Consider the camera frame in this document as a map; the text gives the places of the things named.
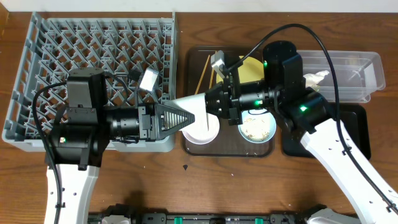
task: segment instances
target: green light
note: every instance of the green light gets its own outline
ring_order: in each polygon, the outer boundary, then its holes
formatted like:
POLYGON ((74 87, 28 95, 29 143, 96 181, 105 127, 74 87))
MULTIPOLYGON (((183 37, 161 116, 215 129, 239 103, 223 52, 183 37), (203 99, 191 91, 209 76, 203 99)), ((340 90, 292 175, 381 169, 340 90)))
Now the green light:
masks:
POLYGON ((301 106, 301 107, 300 107, 300 110, 303 111, 303 112, 304 112, 305 110, 307 110, 307 109, 308 109, 308 108, 307 108, 306 106, 301 106))
POLYGON ((262 104, 262 100, 256 100, 255 102, 254 102, 254 105, 256 105, 256 106, 259 106, 259 105, 261 105, 262 104))

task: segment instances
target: black tray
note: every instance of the black tray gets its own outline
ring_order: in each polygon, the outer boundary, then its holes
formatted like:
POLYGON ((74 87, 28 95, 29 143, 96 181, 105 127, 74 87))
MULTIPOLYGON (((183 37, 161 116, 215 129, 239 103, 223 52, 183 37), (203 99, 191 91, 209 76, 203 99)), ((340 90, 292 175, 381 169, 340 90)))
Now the black tray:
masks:
MULTIPOLYGON (((242 47, 216 47, 216 46, 198 46, 189 50, 187 55, 187 69, 185 71, 185 95, 195 94, 203 67, 207 57, 213 55, 216 50, 222 50, 230 55, 246 55, 249 48, 242 47)), ((255 52, 252 57, 262 60, 261 52, 255 52)), ((203 76, 199 92, 204 93, 209 89, 211 77, 210 59, 206 72, 203 76)), ((216 83, 216 73, 214 74, 213 84, 216 83)), ((238 157, 264 157, 269 155, 275 147, 274 138, 265 143, 256 144, 245 140, 238 131, 238 126, 228 125, 228 121, 220 119, 220 131, 212 142, 204 145, 197 145, 182 138, 184 150, 194 156, 238 156, 238 157)))
MULTIPOLYGON (((369 142, 368 120, 366 117, 366 110, 360 105, 340 104, 341 120, 344 126, 357 145, 358 149, 367 158, 371 158, 371 145, 369 142)), ((309 157, 313 155, 304 147, 293 141, 289 134, 282 132, 282 149, 288 156, 309 157)))

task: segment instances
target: wooden table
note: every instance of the wooden table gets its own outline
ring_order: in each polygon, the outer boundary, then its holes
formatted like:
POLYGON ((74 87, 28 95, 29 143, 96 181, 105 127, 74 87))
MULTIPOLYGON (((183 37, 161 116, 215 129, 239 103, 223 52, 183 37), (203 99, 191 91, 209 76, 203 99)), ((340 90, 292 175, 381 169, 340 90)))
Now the wooden table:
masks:
MULTIPOLYGON (((44 17, 162 17, 169 13, 43 13, 44 17)), ((0 42, 0 111, 3 126, 30 13, 9 15, 0 42)), ((398 189, 398 15, 330 13, 178 13, 180 50, 178 96, 183 96, 184 61, 194 45, 252 46, 272 29, 288 23, 310 26, 328 50, 374 51, 380 54, 387 87, 363 105, 368 113, 373 166, 398 189)), ((291 40, 298 49, 319 49, 304 31, 290 29, 272 40, 291 40)), ((317 203, 339 213, 352 206, 315 159, 276 150, 265 159, 193 157, 181 147, 168 153, 107 151, 91 199, 90 211, 115 203, 166 208, 183 213, 299 212, 317 203)), ((1 223, 43 223, 47 201, 44 153, 27 153, 0 143, 1 223)))

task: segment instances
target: white wall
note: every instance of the white wall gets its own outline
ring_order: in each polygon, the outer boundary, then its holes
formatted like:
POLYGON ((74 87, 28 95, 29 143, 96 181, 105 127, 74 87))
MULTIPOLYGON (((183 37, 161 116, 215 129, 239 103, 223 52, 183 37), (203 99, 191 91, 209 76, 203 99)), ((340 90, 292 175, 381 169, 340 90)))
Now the white wall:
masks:
POLYGON ((398 0, 0 0, 8 11, 398 12, 398 0))

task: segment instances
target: lattice crate wall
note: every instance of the lattice crate wall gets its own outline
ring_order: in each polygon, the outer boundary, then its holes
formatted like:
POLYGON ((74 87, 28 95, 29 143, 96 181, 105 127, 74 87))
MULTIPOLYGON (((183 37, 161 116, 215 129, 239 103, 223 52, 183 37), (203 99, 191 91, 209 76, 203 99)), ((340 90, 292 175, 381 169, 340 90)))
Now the lattice crate wall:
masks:
MULTIPOLYGON (((131 69, 143 72, 150 67, 160 73, 159 81, 152 93, 139 91, 135 81, 123 78, 129 87, 128 105, 134 105, 136 100, 162 103, 174 99, 177 54, 177 23, 174 14, 172 19, 43 20, 33 13, 3 139, 11 144, 14 141, 27 142, 37 139, 30 105, 34 94, 43 86, 64 81, 69 71, 74 68, 100 67, 115 75, 126 75, 131 69), (15 105, 18 106, 17 112, 14 109, 15 105)), ((120 83, 107 80, 107 90, 108 105, 117 105, 123 101, 126 93, 120 83)), ((39 98, 38 116, 44 131, 51 130, 55 113, 65 101, 65 86, 54 88, 39 98)), ((174 145, 173 136, 163 141, 170 141, 169 139, 173 139, 174 145)), ((42 146, 40 142, 32 143, 42 146)), ((123 147, 121 150, 126 151, 131 150, 128 147, 135 147, 132 151, 172 149, 172 146, 170 149, 148 149, 148 145, 151 147, 154 143, 156 142, 141 141, 135 146, 115 146, 118 143, 114 142, 109 148, 117 147, 119 150, 123 147)), ((164 142, 163 145, 170 147, 170 144, 164 142)))

